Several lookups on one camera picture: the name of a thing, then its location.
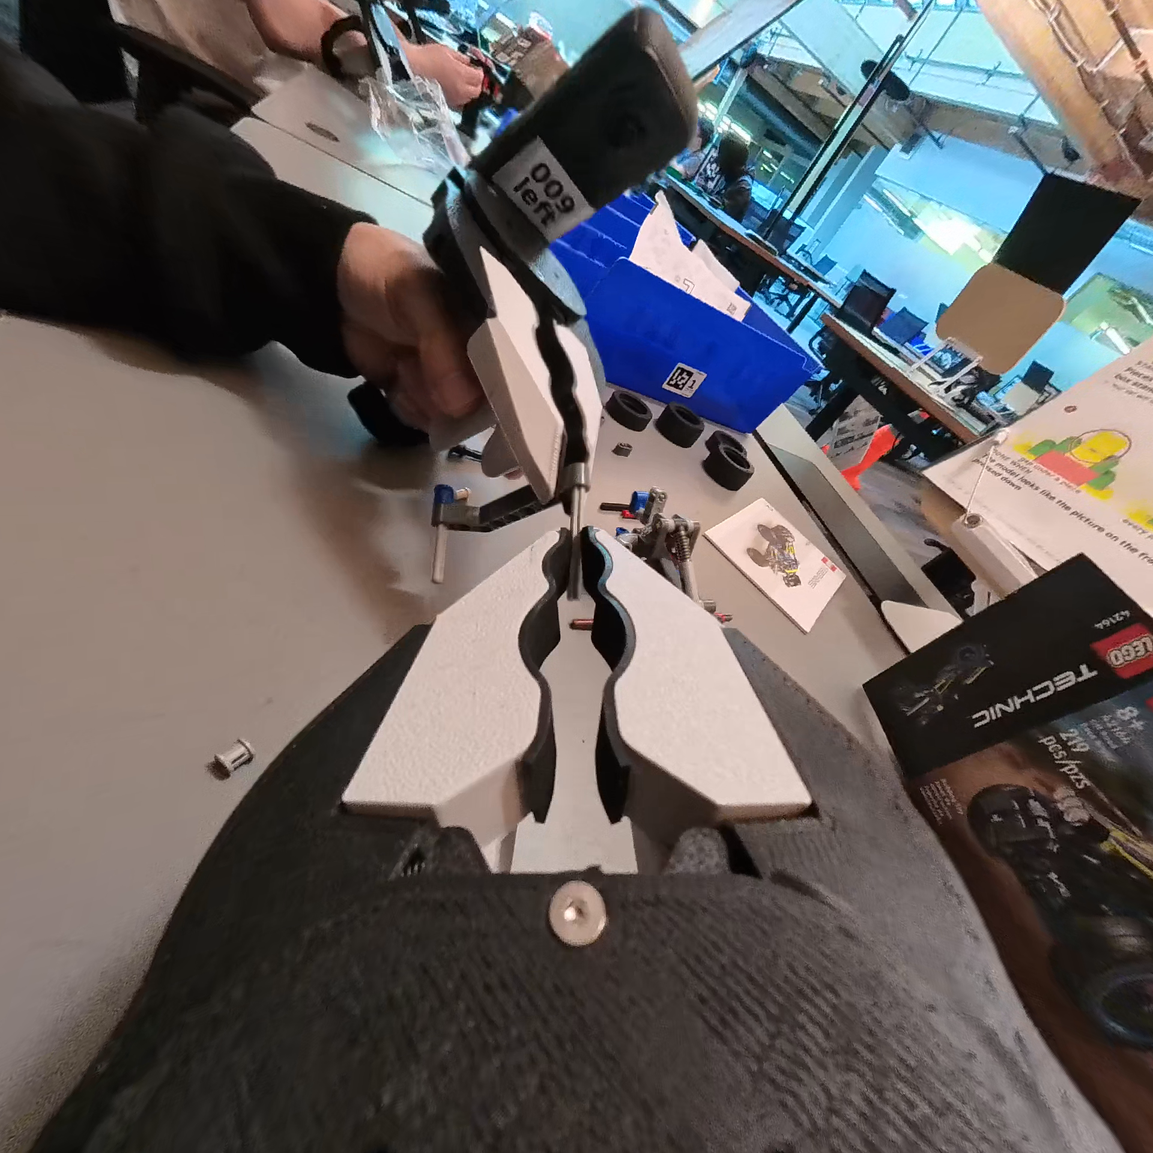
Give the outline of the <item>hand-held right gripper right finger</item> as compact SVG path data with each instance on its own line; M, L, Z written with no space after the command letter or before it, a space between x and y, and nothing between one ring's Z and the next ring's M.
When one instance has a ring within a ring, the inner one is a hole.
M583 531L583 577L609 669L596 742L609 820L734 825L810 809L726 628L601 528Z

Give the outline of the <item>person's left forearm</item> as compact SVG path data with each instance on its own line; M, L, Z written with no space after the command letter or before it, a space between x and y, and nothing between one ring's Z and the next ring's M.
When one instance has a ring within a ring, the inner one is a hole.
M3 311L194 362L277 341L349 378L336 274L360 222L371 216L277 178L220 124L85 105L3 44Z

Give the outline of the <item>light grey plastic axle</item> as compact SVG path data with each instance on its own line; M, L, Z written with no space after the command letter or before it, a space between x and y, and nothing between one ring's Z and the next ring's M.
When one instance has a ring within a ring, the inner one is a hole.
M561 479L565 483L564 506L570 517L571 538L567 597L570 601L576 601L582 594L582 529L585 499L589 490L589 464L568 465Z

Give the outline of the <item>orange plastic object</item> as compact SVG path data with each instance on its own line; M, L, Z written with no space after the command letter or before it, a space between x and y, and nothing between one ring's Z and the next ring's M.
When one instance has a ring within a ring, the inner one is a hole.
M855 453L856 457L851 464L840 469L844 480L856 491L861 491L861 480L874 464L889 454L900 442L899 433L888 424L878 426L867 444Z

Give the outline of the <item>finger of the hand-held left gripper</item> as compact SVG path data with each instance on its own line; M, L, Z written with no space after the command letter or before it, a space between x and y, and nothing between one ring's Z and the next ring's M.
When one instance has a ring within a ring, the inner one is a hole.
M538 324L538 389L545 428L542 468L563 470L572 464L592 469L601 426L600 377L585 336L586 325L553 319Z
M480 251L480 288L489 315L467 341L467 354L486 409L439 421L428 432L445 451L486 428L497 429L505 455L486 465L489 476L519 469L539 501L556 495L564 422L553 399L550 372L538 345L541 315L512 271L489 249Z

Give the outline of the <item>dark grey upright panel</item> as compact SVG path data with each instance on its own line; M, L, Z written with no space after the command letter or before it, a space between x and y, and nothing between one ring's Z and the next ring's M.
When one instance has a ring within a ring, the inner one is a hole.
M907 653L959 626L961 616L792 411L780 406L754 436Z

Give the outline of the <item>dark grey angled beam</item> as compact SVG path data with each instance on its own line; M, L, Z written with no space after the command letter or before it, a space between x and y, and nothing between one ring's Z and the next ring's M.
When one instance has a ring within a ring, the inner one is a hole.
M447 505L445 520L450 531L491 532L538 514L557 503L556 499L539 499L531 487L524 485L482 505L469 503L456 490L456 502Z

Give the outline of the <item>white printed poster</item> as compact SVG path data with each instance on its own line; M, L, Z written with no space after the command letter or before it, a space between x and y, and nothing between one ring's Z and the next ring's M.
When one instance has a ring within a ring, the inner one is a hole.
M1150 610L1152 340L925 479L1043 572L1087 555Z

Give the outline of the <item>brown office desk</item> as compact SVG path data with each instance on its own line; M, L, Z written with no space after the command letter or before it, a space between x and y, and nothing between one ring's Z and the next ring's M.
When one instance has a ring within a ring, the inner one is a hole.
M824 363L832 391L806 425L815 442L832 431L855 399L863 399L928 462L988 436L988 428L935 392L895 354L870 336L825 311L822 328L830 335Z

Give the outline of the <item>toy buggy chassis assembly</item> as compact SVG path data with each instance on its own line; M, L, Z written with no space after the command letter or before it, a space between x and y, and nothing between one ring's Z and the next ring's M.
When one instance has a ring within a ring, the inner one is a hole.
M618 501L630 502L638 518L627 521L618 512L601 512L615 514L623 523L614 529L616 540L711 613L716 621L730 624L733 615L722 612L715 599L700 591L693 558L701 534L699 520L670 513L668 494L659 485L634 490L627 499Z

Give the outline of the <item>white buggy picture booklet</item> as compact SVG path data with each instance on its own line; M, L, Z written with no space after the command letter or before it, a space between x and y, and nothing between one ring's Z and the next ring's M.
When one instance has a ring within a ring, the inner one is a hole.
M763 496L705 528L704 538L802 632L845 582L843 566Z

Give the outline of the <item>white paper sheets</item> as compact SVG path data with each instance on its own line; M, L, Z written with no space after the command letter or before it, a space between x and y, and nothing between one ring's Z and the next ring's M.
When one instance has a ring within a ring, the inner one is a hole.
M684 241L663 192L640 226L629 259L685 295L743 322L751 300L738 292L738 281L700 238Z

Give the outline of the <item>black toy set box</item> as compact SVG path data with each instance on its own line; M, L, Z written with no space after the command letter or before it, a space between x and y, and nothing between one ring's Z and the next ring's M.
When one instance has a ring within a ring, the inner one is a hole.
M1150 1150L1150 610L1077 554L863 691L1046 1043Z

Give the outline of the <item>black office chair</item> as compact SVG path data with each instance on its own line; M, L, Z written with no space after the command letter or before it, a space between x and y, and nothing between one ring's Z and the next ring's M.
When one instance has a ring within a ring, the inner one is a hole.
M921 565L925 576L959 615L972 615L976 602L973 571L943 540L925 538L924 545L935 550Z

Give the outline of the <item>person's left hand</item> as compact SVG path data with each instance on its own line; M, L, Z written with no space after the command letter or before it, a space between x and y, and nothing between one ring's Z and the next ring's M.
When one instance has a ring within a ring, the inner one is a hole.
M340 335L355 370L397 415L434 431L480 410L484 395L450 285L423 245L357 222L336 270Z

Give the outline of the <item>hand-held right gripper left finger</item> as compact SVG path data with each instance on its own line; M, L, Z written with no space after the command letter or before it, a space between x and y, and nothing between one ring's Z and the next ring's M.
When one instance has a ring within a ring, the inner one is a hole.
M567 532L550 529L435 617L342 794L347 809L545 820L557 749L544 661L565 582Z

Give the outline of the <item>clear plastic bag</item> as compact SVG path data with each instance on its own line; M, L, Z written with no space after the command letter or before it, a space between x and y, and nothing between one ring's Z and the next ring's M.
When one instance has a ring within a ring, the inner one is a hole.
M365 101L372 131L401 163L439 178L453 167L468 166L471 156L439 81L394 79L379 71L362 78L357 92Z

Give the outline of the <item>black and tan card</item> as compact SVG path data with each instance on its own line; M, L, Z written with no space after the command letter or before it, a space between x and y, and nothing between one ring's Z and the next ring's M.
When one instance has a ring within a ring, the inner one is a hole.
M1141 199L1046 173L992 260L935 324L936 341L1005 373L1060 322L1065 293L1134 215Z

